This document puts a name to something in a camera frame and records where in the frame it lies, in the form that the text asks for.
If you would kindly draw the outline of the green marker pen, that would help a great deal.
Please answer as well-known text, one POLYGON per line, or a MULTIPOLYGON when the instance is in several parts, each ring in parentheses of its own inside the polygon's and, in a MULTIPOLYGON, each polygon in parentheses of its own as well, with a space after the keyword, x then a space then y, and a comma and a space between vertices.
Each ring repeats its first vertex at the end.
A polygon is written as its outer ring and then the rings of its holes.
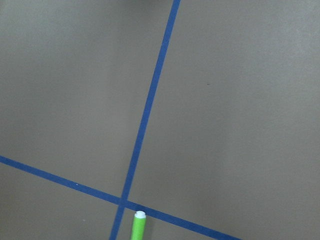
POLYGON ((147 215, 144 211, 138 210, 134 214, 130 240, 143 240, 145 233, 147 215))

